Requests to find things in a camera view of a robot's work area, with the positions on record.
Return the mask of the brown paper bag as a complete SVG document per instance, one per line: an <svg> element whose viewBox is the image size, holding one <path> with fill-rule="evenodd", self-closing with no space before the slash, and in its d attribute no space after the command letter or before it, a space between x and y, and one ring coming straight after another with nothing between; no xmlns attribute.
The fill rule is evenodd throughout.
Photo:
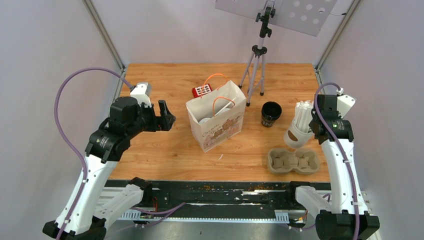
<svg viewBox="0 0 424 240"><path fill-rule="evenodd" d="M208 84L209 80L215 76L224 77L225 83L212 92L193 98L185 104L192 135L205 153L241 132L246 109L245 94L222 73L210 75L202 86ZM227 112L214 116L213 104L217 97L226 97L230 100L236 98L235 106ZM218 99L214 104L215 111L220 110L228 102L228 100ZM213 118L213 123L200 125L199 121L204 118Z"/></svg>

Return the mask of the paper straw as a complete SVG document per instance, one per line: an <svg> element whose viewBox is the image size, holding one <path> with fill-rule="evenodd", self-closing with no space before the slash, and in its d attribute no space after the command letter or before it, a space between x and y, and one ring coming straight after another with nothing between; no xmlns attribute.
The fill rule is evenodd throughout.
<svg viewBox="0 0 424 240"><path fill-rule="evenodd" d="M231 109L232 107L234 107L234 106L236 105L236 103L235 103L236 97L235 97L235 98L233 98L233 99L229 99L229 98L227 98L227 97L219 96L219 97L217 97L217 98L214 100L214 102L213 102L213 106L212 106L213 116L216 116L216 115L217 115L217 112L221 110L221 109L220 109L220 110L218 110L218 111L215 111L215 103L216 103L216 101L217 101L218 99L228 100L228 103L227 103L225 106L223 106L221 109L224 109L224 108L230 108L230 109Z"/></svg>

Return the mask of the white plastic cup lid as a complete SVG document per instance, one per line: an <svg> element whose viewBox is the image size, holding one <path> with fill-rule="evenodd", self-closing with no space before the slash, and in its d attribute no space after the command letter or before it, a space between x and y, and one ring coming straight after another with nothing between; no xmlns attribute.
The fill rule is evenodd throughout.
<svg viewBox="0 0 424 240"><path fill-rule="evenodd" d="M231 110L230 108L223 108L223 109L221 109L220 111L218 111L218 112L216 113L216 115L218 116L218 115L223 114L223 113L225 113L225 112L227 112L227 111L230 111L230 110Z"/></svg>

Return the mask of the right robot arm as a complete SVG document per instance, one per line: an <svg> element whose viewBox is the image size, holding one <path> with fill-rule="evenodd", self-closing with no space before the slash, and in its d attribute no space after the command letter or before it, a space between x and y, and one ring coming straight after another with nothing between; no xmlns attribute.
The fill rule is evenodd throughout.
<svg viewBox="0 0 424 240"><path fill-rule="evenodd" d="M367 240L380 228L363 199L354 161L354 134L344 114L355 103L348 95L317 94L309 126L326 158L330 175L330 201L309 183L285 195L292 209L305 207L315 219L321 240Z"/></svg>

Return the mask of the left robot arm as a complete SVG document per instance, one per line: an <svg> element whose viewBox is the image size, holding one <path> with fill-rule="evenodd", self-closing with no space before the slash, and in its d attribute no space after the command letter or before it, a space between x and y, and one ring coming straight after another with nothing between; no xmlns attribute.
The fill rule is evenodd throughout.
<svg viewBox="0 0 424 240"><path fill-rule="evenodd" d="M165 100L159 100L160 115L153 106L134 97L119 97L110 106L110 115L88 140L78 183L62 213L46 222L42 232L56 240L103 240L110 226L127 210L153 201L153 184L135 177L107 203L98 200L110 174L131 140L142 132L169 131L176 117Z"/></svg>

